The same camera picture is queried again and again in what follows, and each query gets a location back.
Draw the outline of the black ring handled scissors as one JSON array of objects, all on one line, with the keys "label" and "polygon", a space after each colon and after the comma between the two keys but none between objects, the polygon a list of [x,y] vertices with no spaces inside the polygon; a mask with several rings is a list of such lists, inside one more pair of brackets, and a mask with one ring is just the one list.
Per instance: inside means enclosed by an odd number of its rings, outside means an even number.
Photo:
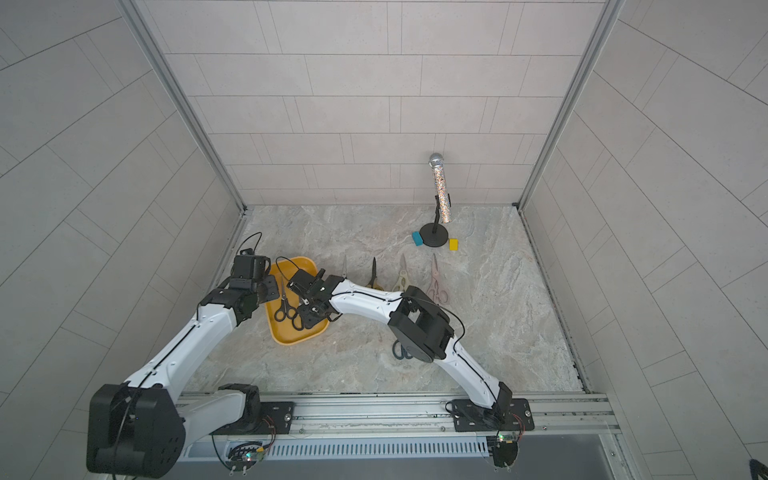
[{"label": "black ring handled scissors", "polygon": [[288,301],[285,278],[283,276],[280,277],[279,293],[280,304],[275,311],[274,319],[278,323],[285,320],[293,321],[297,317],[297,310]]}]

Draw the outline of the yellow plastic storage box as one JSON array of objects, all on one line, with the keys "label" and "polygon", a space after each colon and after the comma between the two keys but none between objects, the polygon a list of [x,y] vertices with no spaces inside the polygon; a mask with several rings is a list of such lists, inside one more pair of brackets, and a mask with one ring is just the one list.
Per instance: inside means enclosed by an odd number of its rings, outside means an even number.
[{"label": "yellow plastic storage box", "polygon": [[[275,277],[278,289],[280,284],[280,277],[283,276],[285,278],[287,298],[295,309],[299,305],[299,297],[290,288],[287,287],[287,283],[299,269],[306,270],[312,275],[316,275],[318,273],[316,264],[311,259],[304,256],[277,260],[276,264],[272,265],[270,268],[270,274]],[[329,320],[323,320],[311,329],[296,331],[293,328],[290,320],[285,320],[280,323],[275,321],[274,314],[279,304],[280,293],[276,300],[266,304],[266,315],[270,331],[273,339],[278,344],[288,346],[306,341],[323,333],[330,324]]]}]

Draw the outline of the yellow handled scissors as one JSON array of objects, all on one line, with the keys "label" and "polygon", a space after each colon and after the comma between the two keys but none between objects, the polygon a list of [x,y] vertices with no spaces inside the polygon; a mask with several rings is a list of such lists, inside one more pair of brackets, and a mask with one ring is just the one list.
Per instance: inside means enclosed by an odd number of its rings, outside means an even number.
[{"label": "yellow handled scissors", "polygon": [[371,277],[367,283],[368,288],[376,289],[376,290],[383,290],[383,287],[379,285],[377,282],[377,261],[376,258],[373,258],[372,260],[372,267],[371,267]]}]

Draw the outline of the cream handled kitchen scissors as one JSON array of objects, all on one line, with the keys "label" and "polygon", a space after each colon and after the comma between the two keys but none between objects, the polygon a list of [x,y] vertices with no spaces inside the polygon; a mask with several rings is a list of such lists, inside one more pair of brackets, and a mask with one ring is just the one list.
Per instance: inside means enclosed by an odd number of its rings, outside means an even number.
[{"label": "cream handled kitchen scissors", "polygon": [[411,286],[410,276],[408,274],[407,262],[405,255],[400,257],[399,272],[396,282],[393,286],[393,291],[405,292]]}]

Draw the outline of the dark blue handled scissors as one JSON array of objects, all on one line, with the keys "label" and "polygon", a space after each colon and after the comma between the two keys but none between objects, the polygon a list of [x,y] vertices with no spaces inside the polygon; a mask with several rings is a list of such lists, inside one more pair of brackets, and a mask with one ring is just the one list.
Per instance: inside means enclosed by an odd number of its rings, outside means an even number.
[{"label": "dark blue handled scissors", "polygon": [[392,355],[396,360],[410,360],[413,356],[408,352],[406,347],[399,341],[395,340],[392,344]]}]

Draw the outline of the pink handled scissors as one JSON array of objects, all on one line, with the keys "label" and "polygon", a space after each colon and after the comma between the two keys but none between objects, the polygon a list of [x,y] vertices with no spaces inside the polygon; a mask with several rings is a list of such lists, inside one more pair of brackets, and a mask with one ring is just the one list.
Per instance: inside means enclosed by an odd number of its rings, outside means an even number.
[{"label": "pink handled scissors", "polygon": [[449,301],[449,294],[441,282],[436,255],[432,256],[431,281],[427,289],[427,296],[438,305],[445,305]]}]

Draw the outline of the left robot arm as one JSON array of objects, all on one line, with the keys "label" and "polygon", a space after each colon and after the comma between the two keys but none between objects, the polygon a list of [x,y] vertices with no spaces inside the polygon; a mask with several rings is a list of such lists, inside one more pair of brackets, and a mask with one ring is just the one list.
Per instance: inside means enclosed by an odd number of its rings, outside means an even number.
[{"label": "left robot arm", "polygon": [[105,384],[89,405],[86,468],[91,473],[160,478],[183,450],[222,427],[249,432],[263,422],[255,386],[233,384],[178,407],[203,360],[262,303],[277,299],[273,276],[226,280],[182,330],[121,384]]}]

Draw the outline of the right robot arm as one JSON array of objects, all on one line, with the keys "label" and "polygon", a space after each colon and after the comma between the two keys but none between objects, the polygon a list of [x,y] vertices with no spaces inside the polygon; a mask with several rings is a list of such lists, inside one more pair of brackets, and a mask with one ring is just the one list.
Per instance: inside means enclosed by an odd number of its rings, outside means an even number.
[{"label": "right robot arm", "polygon": [[358,315],[387,325],[415,359],[436,363],[472,402],[459,407],[461,415],[490,428],[499,428],[511,415],[512,392],[488,373],[461,345],[447,312],[422,290],[382,291],[358,285],[344,277],[298,270],[287,281],[299,297],[298,315],[310,327],[332,315]]}]

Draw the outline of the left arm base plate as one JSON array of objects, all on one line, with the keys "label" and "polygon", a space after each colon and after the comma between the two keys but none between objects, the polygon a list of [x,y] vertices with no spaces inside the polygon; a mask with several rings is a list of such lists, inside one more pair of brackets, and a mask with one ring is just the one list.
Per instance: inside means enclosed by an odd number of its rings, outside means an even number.
[{"label": "left arm base plate", "polygon": [[257,413],[247,407],[240,419],[215,430],[213,435],[287,435],[291,430],[294,410],[294,402],[261,403]]}]

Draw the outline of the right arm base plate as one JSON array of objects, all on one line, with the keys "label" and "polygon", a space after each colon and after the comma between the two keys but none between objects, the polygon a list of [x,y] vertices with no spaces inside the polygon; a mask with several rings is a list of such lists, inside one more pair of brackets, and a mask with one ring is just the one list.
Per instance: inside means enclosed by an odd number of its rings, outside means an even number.
[{"label": "right arm base plate", "polygon": [[513,398],[501,410],[486,409],[469,399],[454,399],[445,404],[457,432],[529,432],[535,423],[527,399]]}]

